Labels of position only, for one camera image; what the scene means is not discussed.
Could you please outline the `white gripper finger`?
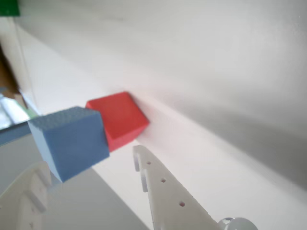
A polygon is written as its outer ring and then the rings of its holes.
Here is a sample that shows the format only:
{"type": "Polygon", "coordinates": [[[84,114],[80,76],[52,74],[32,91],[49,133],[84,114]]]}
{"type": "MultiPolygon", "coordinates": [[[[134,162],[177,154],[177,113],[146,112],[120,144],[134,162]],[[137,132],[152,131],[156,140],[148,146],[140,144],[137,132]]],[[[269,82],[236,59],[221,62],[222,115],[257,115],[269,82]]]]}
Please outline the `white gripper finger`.
{"type": "Polygon", "coordinates": [[[218,223],[146,147],[133,147],[155,230],[219,230],[218,223]]]}
{"type": "Polygon", "coordinates": [[[45,161],[24,170],[0,196],[2,230],[41,230],[51,175],[45,161]]]}

